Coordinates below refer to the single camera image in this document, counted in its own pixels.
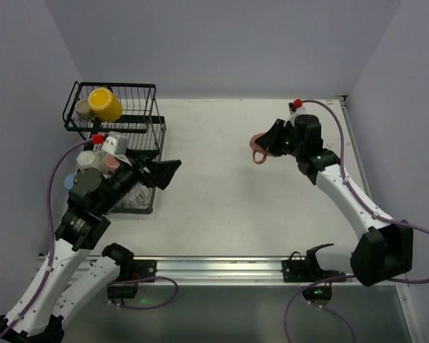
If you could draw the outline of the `light blue plastic cup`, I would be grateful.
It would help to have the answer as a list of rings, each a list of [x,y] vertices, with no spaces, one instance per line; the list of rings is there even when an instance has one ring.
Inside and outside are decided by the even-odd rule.
[[[67,191],[69,191],[74,186],[74,179],[76,175],[77,175],[76,173],[71,173],[65,177],[64,187]]]

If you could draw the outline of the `pink speckled mug in rack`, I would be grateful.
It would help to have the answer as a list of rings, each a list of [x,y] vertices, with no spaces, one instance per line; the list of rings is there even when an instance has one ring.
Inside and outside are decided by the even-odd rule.
[[[102,152],[101,157],[101,172],[102,174],[114,173],[120,166],[119,161],[111,154]]]

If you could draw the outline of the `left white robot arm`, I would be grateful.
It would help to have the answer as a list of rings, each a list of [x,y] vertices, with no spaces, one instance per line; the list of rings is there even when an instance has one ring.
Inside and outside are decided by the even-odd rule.
[[[0,340],[60,342],[68,324],[110,282],[128,274],[134,255],[118,244],[107,246],[91,269],[71,283],[110,225],[106,215],[138,184],[165,189],[181,161],[136,156],[109,178],[98,169],[78,171],[69,190],[68,209],[55,229],[45,262],[22,298],[0,316]]]

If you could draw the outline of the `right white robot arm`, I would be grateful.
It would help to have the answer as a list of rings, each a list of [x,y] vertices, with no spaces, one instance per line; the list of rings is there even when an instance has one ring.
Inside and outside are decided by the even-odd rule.
[[[413,231],[403,222],[378,209],[342,167],[340,158],[324,148],[321,124],[314,115],[299,115],[291,121],[278,119],[250,145],[264,156],[290,155],[298,169],[325,193],[351,225],[357,244],[337,248],[322,244],[305,256],[316,275],[353,274],[371,286],[409,272],[413,265]]]

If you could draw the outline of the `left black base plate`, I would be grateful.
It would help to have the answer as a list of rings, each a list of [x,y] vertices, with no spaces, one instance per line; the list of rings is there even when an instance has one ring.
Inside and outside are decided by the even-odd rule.
[[[120,266],[116,282],[132,281],[154,277],[157,261],[154,259],[131,259]]]

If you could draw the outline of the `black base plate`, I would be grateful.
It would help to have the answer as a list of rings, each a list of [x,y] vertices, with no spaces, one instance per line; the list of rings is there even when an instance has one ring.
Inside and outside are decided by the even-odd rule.
[[[334,244],[321,244],[308,249],[305,255],[298,251],[291,253],[288,259],[282,260],[283,282],[316,282],[329,277],[345,276],[341,271],[322,269],[317,261],[317,252],[333,246]]]
[[[120,266],[116,282],[132,281],[154,277],[157,261],[154,259],[131,259]]]

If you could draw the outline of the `white hexagonal cup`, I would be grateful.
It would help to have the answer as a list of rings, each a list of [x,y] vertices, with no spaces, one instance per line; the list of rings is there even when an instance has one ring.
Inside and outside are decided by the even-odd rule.
[[[79,153],[77,156],[77,168],[79,170],[93,168],[102,174],[105,173],[104,160],[101,154],[98,154],[92,150],[86,150]]]

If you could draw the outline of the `aluminium mounting rail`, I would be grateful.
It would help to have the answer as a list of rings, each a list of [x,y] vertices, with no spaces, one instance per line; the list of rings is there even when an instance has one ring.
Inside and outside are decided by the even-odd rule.
[[[273,286],[285,283],[282,278],[284,260],[282,257],[134,257],[134,259],[156,260],[157,272],[154,277],[167,277],[179,285]],[[108,268],[116,268],[120,272],[122,264],[105,262],[101,256],[89,256],[77,265],[68,283],[74,283],[87,272],[94,277],[105,274]],[[330,270],[345,273],[343,277],[335,277],[338,282],[344,282],[346,275],[349,274],[337,267]]]

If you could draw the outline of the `beige speckled ceramic cup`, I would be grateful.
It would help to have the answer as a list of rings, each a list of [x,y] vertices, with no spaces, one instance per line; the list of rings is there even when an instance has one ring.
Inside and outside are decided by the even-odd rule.
[[[75,112],[81,120],[92,120],[96,115],[89,106],[86,99],[81,99],[75,104]]]

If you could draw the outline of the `clear glass cup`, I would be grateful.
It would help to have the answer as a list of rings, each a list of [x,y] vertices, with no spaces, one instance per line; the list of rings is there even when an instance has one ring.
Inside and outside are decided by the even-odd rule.
[[[124,196],[119,203],[119,207],[127,209],[140,209],[145,207],[151,193],[151,189],[142,184],[138,184]]]

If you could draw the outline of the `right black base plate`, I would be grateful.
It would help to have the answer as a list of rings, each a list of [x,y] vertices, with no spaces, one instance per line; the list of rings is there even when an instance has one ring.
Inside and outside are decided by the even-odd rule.
[[[317,252],[333,246],[334,244],[321,244],[308,249],[305,255],[298,251],[291,253],[288,259],[282,260],[283,282],[316,282],[329,277],[345,276],[341,271],[322,269],[317,261]]]

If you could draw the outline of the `pink square mug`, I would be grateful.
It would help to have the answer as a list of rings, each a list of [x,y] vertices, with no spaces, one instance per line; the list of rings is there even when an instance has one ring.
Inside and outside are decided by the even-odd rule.
[[[249,146],[252,150],[252,160],[255,164],[258,164],[258,165],[264,164],[266,162],[268,156],[270,155],[265,149],[260,147],[256,142],[264,134],[265,133],[262,132],[262,133],[253,135],[250,139],[250,142],[249,142]],[[260,154],[262,157],[260,159],[257,159],[257,157],[256,157],[257,154]]]

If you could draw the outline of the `yellow mug black handle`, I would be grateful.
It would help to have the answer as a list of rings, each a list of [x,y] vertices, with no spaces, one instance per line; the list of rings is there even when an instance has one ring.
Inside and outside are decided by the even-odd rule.
[[[121,102],[106,87],[94,89],[89,94],[88,105],[96,117],[104,122],[116,122],[122,116]]]

